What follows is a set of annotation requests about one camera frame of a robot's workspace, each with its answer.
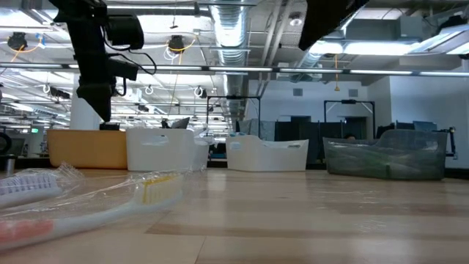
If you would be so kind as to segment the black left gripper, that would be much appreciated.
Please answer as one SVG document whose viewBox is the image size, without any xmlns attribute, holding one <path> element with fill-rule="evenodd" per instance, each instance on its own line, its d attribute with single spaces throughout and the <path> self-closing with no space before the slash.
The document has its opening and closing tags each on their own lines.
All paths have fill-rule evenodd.
<svg viewBox="0 0 469 264">
<path fill-rule="evenodd" d="M 106 52 L 101 26 L 92 19 L 69 21 L 67 28 L 80 70 L 77 96 L 84 99 L 104 121 L 111 119 L 111 96 L 116 77 L 136 80 L 137 65 L 113 59 Z"/>
</svg>

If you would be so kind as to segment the white pillar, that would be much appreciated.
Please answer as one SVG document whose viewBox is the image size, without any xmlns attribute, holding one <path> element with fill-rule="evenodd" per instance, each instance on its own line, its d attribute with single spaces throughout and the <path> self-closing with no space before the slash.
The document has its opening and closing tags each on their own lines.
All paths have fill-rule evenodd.
<svg viewBox="0 0 469 264">
<path fill-rule="evenodd" d="M 73 94 L 70 110 L 71 130 L 98 130 L 100 127 L 100 117 L 95 110 L 82 98 L 77 96 L 79 74 L 73 76 Z"/>
</svg>

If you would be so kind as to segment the yellow plastic bin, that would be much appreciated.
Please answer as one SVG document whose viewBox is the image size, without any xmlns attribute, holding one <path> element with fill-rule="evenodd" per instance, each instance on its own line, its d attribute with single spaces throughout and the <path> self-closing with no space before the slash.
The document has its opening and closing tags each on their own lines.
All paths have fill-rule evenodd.
<svg viewBox="0 0 469 264">
<path fill-rule="evenodd" d="M 47 130 L 52 166 L 67 163 L 78 169 L 127 169 L 123 131 Z"/>
</svg>

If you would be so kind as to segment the narrow white plastic bin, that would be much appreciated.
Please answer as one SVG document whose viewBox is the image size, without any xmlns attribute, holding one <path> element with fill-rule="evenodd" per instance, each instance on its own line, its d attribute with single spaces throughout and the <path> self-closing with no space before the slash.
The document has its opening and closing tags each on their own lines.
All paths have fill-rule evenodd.
<svg viewBox="0 0 469 264">
<path fill-rule="evenodd" d="M 190 130 L 131 128 L 126 144 L 132 172 L 197 171 L 207 165 L 209 144 Z"/>
</svg>

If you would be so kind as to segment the black ceiling device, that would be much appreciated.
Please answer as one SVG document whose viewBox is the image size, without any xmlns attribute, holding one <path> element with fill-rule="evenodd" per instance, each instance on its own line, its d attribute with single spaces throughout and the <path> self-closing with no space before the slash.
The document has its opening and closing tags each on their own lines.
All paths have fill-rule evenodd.
<svg viewBox="0 0 469 264">
<path fill-rule="evenodd" d="M 26 41 L 25 32 L 13 32 L 12 35 L 7 40 L 7 45 L 9 48 L 15 51 L 23 51 L 28 47 Z"/>
<path fill-rule="evenodd" d="M 168 49 L 173 54 L 181 54 L 184 51 L 185 44 L 182 35 L 172 35 L 168 43 Z"/>
</svg>

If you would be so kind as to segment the purple wrapped toothbrush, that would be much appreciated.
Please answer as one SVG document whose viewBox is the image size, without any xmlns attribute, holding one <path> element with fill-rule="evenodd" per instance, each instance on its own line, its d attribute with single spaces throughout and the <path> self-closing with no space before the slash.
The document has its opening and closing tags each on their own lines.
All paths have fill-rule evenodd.
<svg viewBox="0 0 469 264">
<path fill-rule="evenodd" d="M 66 163 L 56 169 L 25 169 L 0 179 L 0 209 L 64 196 L 84 181 L 84 175 Z"/>
</svg>

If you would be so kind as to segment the orange wrapped toothbrush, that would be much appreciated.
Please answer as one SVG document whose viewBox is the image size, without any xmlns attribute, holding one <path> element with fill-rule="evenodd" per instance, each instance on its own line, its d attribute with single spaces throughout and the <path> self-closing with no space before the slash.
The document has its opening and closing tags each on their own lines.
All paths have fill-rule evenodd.
<svg viewBox="0 0 469 264">
<path fill-rule="evenodd" d="M 124 217 L 153 213 L 168 207 L 182 197 L 184 177 L 176 173 L 128 180 L 115 186 L 127 189 L 132 197 L 108 210 L 80 216 L 52 219 L 5 221 L 0 223 L 0 251 L 73 235 L 117 221 Z"/>
</svg>

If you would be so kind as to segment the dark office partition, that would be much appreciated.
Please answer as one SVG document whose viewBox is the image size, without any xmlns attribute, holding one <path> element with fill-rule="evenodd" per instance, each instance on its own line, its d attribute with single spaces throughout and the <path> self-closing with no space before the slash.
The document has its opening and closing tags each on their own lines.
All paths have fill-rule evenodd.
<svg viewBox="0 0 469 264">
<path fill-rule="evenodd" d="M 325 154 L 322 139 L 373 138 L 368 133 L 368 117 L 345 117 L 338 122 L 307 122 L 305 118 L 293 117 L 290 122 L 276 122 L 275 141 L 308 140 L 307 169 L 325 169 Z"/>
</svg>

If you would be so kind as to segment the brown plastic bin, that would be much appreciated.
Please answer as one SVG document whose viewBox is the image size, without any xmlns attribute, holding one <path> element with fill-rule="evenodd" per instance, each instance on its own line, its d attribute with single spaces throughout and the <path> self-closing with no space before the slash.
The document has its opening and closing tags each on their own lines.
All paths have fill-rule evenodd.
<svg viewBox="0 0 469 264">
<path fill-rule="evenodd" d="M 323 140 L 327 171 L 384 180 L 442 180 L 447 134 L 389 130 L 379 139 Z"/>
</svg>

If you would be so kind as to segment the wide white plastic bin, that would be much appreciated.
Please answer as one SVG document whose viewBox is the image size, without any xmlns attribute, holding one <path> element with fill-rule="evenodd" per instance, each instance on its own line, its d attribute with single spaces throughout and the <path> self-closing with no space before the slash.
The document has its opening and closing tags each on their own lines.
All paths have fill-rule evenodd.
<svg viewBox="0 0 469 264">
<path fill-rule="evenodd" d="M 306 170 L 309 141 L 269 142 L 257 136 L 226 139 L 227 167 L 244 172 L 300 172 Z"/>
</svg>

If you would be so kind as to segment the black background stand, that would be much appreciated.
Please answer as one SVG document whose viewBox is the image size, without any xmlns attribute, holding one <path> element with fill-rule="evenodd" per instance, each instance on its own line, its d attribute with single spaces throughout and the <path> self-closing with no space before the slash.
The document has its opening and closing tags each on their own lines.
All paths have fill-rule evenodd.
<svg viewBox="0 0 469 264">
<path fill-rule="evenodd" d="M 442 130 L 436 130 L 436 131 L 432 131 L 432 132 L 433 133 L 439 133 L 439 134 L 443 134 L 443 133 L 448 134 L 449 140 L 450 140 L 449 144 L 450 144 L 451 150 L 449 152 L 446 151 L 446 157 L 452 157 L 454 160 L 457 160 L 458 159 L 458 154 L 457 154 L 457 151 L 456 151 L 456 145 L 455 145 L 455 140 L 454 140 L 455 127 L 450 127 L 448 129 L 442 129 Z M 438 155 L 443 154 L 443 151 L 445 149 L 445 147 L 444 147 L 445 144 L 446 144 L 446 140 L 443 140 L 442 142 L 437 143 L 436 153 Z"/>
</svg>

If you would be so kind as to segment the silver ventilation duct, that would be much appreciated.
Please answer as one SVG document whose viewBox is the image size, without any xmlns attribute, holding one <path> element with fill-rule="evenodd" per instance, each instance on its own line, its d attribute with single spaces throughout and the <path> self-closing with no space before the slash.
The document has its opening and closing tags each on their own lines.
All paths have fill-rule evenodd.
<svg viewBox="0 0 469 264">
<path fill-rule="evenodd" d="M 222 66 L 245 66 L 247 61 L 247 29 L 249 7 L 239 5 L 209 6 L 214 21 L 216 44 L 222 48 L 218 61 Z M 247 95 L 248 76 L 228 74 L 224 76 L 224 94 L 231 96 Z"/>
<path fill-rule="evenodd" d="M 303 58 L 295 65 L 299 68 L 322 67 L 320 60 L 326 54 L 340 54 L 346 45 L 347 27 L 358 15 L 359 11 L 348 15 L 339 26 L 330 34 L 325 35 L 311 45 L 305 52 Z"/>
</svg>

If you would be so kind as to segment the long ceiling light rail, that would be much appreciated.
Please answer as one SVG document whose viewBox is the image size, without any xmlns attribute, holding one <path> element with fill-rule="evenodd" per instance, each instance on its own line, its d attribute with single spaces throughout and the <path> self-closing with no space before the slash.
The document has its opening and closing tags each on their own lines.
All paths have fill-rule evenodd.
<svg viewBox="0 0 469 264">
<path fill-rule="evenodd" d="M 418 76 L 469 78 L 469 72 L 439 70 L 370 70 L 370 69 L 335 69 L 335 68 L 299 68 L 299 67 L 230 67 L 230 66 L 193 66 L 193 65 L 143 65 L 145 70 L 182 71 L 182 72 L 215 72 L 215 73 L 288 73 L 288 74 L 332 74 L 362 76 Z"/>
</svg>

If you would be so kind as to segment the black gantry frame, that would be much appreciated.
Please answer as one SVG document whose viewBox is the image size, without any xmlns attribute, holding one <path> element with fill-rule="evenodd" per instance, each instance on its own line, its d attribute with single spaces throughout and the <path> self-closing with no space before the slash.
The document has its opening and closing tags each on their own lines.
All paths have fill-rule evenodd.
<svg viewBox="0 0 469 264">
<path fill-rule="evenodd" d="M 210 117 L 210 100 L 216 99 L 224 99 L 227 101 L 230 100 L 249 100 L 249 99 L 256 99 L 258 101 L 258 110 L 257 110 L 257 119 L 258 119 L 258 137 L 262 136 L 261 134 L 261 96 L 241 96 L 241 95 L 208 95 L 206 98 L 206 112 L 205 112 L 205 124 L 209 125 L 209 117 Z"/>
<path fill-rule="evenodd" d="M 328 104 L 332 103 L 333 105 L 336 104 L 347 104 L 347 105 L 352 105 L 352 104 L 361 104 L 362 107 L 367 109 L 371 114 L 372 114 L 372 136 L 373 139 L 376 138 L 376 106 L 374 101 L 369 101 L 369 100 L 354 100 L 354 99 L 344 99 L 344 100 L 324 100 L 323 101 L 323 121 L 326 123 L 328 120 L 328 112 L 333 108 L 332 106 L 328 108 Z"/>
</svg>

